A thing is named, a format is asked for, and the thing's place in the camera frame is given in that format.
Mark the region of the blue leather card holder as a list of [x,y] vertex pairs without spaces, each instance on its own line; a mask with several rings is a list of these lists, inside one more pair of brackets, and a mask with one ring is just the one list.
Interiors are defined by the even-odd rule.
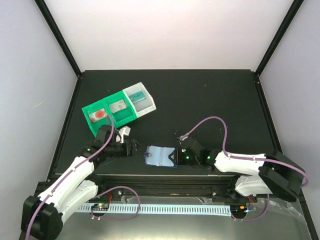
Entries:
[[175,168],[177,165],[170,155],[174,153],[174,147],[160,147],[150,145],[143,154],[147,166]]

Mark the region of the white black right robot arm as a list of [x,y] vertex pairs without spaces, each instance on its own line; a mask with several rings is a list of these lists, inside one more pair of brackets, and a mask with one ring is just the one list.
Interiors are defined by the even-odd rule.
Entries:
[[188,137],[167,158],[174,165],[198,165],[221,173],[234,173],[235,182],[228,187],[228,198],[234,202],[253,195],[275,195],[295,202],[304,181],[305,171],[278,150],[261,154],[239,154],[221,149],[206,149]]

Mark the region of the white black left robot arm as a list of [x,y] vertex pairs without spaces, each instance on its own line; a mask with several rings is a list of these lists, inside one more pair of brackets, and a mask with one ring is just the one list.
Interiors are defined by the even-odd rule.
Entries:
[[115,190],[94,171],[107,159],[134,156],[140,149],[135,139],[128,139],[128,126],[117,130],[102,125],[92,140],[80,151],[67,170],[46,190],[29,196],[23,203],[21,230],[25,239],[55,240],[66,221],[80,206],[92,199],[101,200]]

